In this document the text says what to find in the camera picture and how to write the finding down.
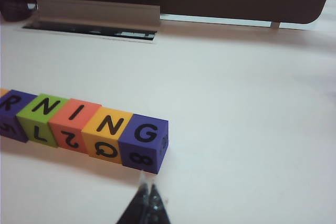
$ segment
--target white table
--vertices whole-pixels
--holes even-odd
[[[170,122],[172,223],[336,223],[336,0],[312,30],[162,21],[154,43],[1,25],[1,85]],[[1,221],[115,223],[139,171],[1,138]]]

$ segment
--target red block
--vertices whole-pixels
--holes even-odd
[[[87,154],[81,130],[100,107],[100,104],[70,99],[48,121],[58,146]]]

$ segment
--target yellow block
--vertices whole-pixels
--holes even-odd
[[[100,107],[82,130],[89,156],[121,164],[118,139],[132,115]]]
[[[2,97],[5,93],[7,93],[9,90],[8,89],[3,89],[0,88],[0,97]]]

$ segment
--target green block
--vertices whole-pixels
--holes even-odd
[[[48,121],[68,99],[40,94],[16,114],[29,140],[58,147]]]

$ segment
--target alphabet block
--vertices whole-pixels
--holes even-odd
[[[81,130],[101,107],[100,104],[70,99],[50,120],[59,147],[88,153]]]
[[[16,114],[36,95],[10,90],[0,98],[0,135],[26,143],[28,138]]]
[[[132,113],[100,107],[82,130],[91,157],[121,164],[118,139]]]
[[[68,101],[61,97],[40,94],[16,114],[29,140],[58,147],[48,121]]]
[[[5,94],[8,93],[8,92],[9,92],[8,89],[0,88],[0,97],[2,97],[3,95],[5,95]]]
[[[168,147],[168,121],[134,114],[118,143],[122,165],[157,174]]]

